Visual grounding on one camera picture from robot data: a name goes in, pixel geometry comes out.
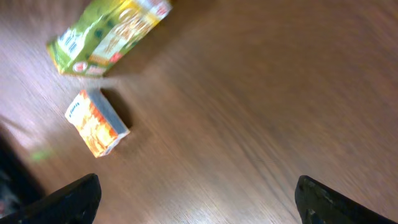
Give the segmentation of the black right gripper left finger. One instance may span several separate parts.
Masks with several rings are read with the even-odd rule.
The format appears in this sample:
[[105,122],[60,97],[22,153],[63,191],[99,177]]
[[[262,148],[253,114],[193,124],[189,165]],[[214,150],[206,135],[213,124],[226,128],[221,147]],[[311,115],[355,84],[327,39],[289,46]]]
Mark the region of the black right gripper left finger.
[[27,207],[1,218],[1,224],[92,224],[101,200],[96,174],[88,174]]

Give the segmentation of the green orange juice carton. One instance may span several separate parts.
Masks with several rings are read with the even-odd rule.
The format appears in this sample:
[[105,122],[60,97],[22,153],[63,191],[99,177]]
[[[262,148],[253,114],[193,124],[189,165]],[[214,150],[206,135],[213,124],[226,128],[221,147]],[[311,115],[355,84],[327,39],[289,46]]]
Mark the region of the green orange juice carton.
[[102,77],[171,10],[169,0],[95,0],[47,50],[62,75]]

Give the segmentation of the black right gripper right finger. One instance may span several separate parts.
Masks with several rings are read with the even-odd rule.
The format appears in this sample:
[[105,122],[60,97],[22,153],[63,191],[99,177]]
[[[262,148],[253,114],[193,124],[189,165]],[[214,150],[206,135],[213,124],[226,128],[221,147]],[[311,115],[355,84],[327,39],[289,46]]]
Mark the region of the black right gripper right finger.
[[302,223],[397,224],[307,175],[298,178],[295,203]]

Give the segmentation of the orange small drink carton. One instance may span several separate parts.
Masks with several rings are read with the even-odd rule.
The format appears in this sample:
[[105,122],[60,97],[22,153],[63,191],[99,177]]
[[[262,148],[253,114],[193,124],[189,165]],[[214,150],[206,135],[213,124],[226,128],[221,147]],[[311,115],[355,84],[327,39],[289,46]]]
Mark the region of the orange small drink carton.
[[130,130],[99,89],[82,90],[65,112],[96,157],[108,155]]

